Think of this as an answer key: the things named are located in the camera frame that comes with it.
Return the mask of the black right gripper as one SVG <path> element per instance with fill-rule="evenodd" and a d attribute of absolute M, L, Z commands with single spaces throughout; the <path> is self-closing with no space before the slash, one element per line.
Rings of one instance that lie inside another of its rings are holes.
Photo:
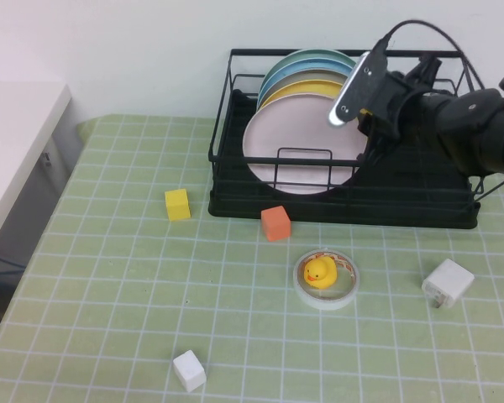
<path fill-rule="evenodd" d="M 434 87 L 442 61 L 422 56 L 407 74 L 387 71 L 371 99 L 360 110 L 358 130 L 367 138 L 365 150 L 357 156 L 359 168 L 376 165 L 381 159 L 381 139 L 402 141 L 403 126 L 418 114 L 424 97 L 448 96 L 449 91 Z"/>

